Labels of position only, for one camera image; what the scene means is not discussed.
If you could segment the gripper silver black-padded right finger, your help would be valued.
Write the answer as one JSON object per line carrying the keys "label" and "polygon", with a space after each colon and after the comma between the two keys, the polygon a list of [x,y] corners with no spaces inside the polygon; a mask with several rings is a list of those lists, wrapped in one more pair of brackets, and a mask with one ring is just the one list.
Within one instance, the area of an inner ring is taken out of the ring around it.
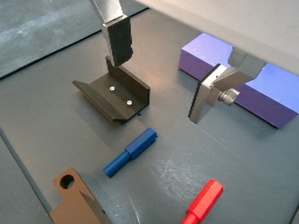
{"label": "gripper silver black-padded right finger", "polygon": [[188,118],[199,123],[216,102],[231,105],[239,97],[235,87],[252,81],[261,72],[265,62],[236,47],[228,57],[228,66],[217,64],[197,84]]}

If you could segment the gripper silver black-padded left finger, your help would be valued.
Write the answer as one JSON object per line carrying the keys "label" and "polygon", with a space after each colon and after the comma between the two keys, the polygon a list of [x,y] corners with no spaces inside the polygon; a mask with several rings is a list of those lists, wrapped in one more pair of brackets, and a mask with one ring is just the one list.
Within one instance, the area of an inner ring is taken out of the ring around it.
{"label": "gripper silver black-padded left finger", "polygon": [[129,17],[119,0],[89,0],[89,3],[101,21],[112,65],[119,67],[133,55]]}

